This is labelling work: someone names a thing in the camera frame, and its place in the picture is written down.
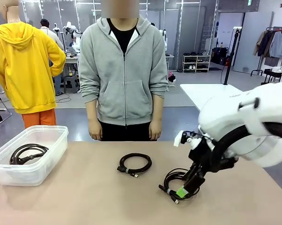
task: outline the mannequin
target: mannequin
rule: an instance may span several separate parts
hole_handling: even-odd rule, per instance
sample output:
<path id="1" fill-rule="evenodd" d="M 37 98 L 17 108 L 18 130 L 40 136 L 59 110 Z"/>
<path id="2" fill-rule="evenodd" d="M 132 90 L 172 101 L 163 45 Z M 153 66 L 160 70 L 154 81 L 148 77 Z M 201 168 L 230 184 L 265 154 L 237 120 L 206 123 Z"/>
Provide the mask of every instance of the mannequin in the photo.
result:
<path id="1" fill-rule="evenodd" d="M 20 22 L 19 0 L 0 0 L 0 13 L 8 23 Z"/>
<path id="2" fill-rule="evenodd" d="M 25 128 L 55 126 L 52 77 L 62 72 L 66 55 L 43 31 L 21 22 L 18 5 L 19 0 L 0 0 L 7 21 L 0 25 L 0 84 Z"/>

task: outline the beige tabletop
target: beige tabletop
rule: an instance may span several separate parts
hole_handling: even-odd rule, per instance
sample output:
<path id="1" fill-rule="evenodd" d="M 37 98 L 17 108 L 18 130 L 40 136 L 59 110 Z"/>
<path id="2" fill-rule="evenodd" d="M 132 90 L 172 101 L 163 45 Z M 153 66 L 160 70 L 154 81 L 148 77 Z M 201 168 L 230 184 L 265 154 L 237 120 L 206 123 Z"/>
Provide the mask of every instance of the beige tabletop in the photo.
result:
<path id="1" fill-rule="evenodd" d="M 132 152 L 152 159 L 138 178 L 116 170 Z M 171 142 L 72 142 L 40 186 L 0 185 L 0 225 L 282 225 L 282 190 L 245 160 L 208 173 L 195 197 L 174 204 L 158 185 L 170 170 L 190 167 L 188 154 L 188 145 Z"/>

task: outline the clothing rack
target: clothing rack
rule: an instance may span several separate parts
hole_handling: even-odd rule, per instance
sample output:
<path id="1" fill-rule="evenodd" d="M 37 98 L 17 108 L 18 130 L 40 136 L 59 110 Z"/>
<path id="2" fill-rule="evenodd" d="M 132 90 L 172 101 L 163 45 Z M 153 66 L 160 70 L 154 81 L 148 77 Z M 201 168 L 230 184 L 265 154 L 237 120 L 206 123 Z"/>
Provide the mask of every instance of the clothing rack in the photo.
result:
<path id="1" fill-rule="evenodd" d="M 267 28 L 266 28 L 266 30 L 269 30 L 269 31 L 275 31 L 276 29 L 281 29 L 281 30 L 282 30 L 282 27 L 267 27 Z M 253 70 L 253 71 L 251 72 L 251 75 L 250 75 L 250 76 L 252 76 L 252 73 L 253 73 L 254 71 L 258 72 L 258 74 L 261 73 L 261 72 L 263 72 L 263 70 L 261 70 L 261 66 L 262 66 L 263 59 L 264 59 L 264 57 L 262 57 L 262 56 L 259 57 L 258 69 Z"/>

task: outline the plastic storage bin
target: plastic storage bin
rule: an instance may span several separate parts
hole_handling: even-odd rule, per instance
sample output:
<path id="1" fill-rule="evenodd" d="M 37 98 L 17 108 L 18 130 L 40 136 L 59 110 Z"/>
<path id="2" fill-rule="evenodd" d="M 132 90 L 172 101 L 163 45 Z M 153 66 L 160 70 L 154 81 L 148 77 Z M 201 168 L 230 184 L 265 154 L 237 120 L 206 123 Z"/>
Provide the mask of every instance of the plastic storage bin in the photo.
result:
<path id="1" fill-rule="evenodd" d="M 0 184 L 13 186 L 37 186 L 48 176 L 68 147 L 68 128 L 64 126 L 32 126 L 25 129 L 0 148 Z M 10 165 L 12 153 L 20 146 L 35 143 L 49 150 L 41 158 L 25 165 Z M 35 154 L 29 150 L 21 157 Z"/>

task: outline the floor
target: floor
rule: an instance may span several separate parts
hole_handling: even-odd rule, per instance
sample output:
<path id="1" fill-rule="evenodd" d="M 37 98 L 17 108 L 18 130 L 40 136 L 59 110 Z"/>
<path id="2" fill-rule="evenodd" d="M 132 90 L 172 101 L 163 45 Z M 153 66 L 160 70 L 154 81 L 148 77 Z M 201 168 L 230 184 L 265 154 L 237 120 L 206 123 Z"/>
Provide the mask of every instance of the floor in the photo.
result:
<path id="1" fill-rule="evenodd" d="M 224 77 L 226 74 L 226 68 L 222 73 L 222 82 L 224 82 Z M 221 80 L 221 71 L 210 71 L 208 73 L 178 73 L 174 72 L 176 76 L 176 86 L 169 87 L 169 91 L 165 94 L 165 103 L 164 107 L 192 107 L 195 106 L 194 103 L 188 98 L 184 91 L 180 88 L 180 84 L 183 83 L 220 83 Z M 251 90 L 261 84 L 264 81 L 263 77 L 252 76 L 249 74 L 239 73 L 231 70 L 229 74 L 229 82 L 236 88 L 246 91 Z M 7 101 L 5 95 L 2 95 L 2 100 Z M 57 109 L 82 109 L 85 108 L 84 100 L 81 94 L 68 94 L 62 95 L 56 98 Z M 7 108 L 12 109 L 10 102 L 6 102 Z"/>
<path id="2" fill-rule="evenodd" d="M 179 84 L 220 83 L 221 71 L 198 74 L 175 73 L 175 75 L 177 77 L 176 87 L 170 88 L 170 92 L 166 94 L 165 101 L 168 99 L 169 103 L 167 106 L 171 107 L 164 108 L 163 132 L 159 141 L 173 141 L 180 130 L 196 130 L 197 128 L 199 112 L 195 107 L 192 107 L 193 103 L 183 91 L 180 90 Z M 250 78 L 250 75 L 232 71 L 229 77 L 229 84 L 245 91 L 259 86 L 262 80 L 263 78 L 259 76 Z M 77 103 L 78 99 L 81 98 L 81 95 L 75 94 L 75 97 L 77 99 L 72 98 L 70 102 L 58 104 L 59 107 L 56 109 L 57 123 L 58 125 L 64 125 L 69 128 L 69 141 L 92 142 L 93 140 L 88 133 L 88 122 L 86 111 L 83 109 L 83 102 Z M 12 117 L 0 125 L 0 147 L 24 130 L 21 116 L 15 113 L 14 110 L 11 111 L 13 113 Z M 282 188 L 282 163 L 267 168 L 266 171 Z"/>

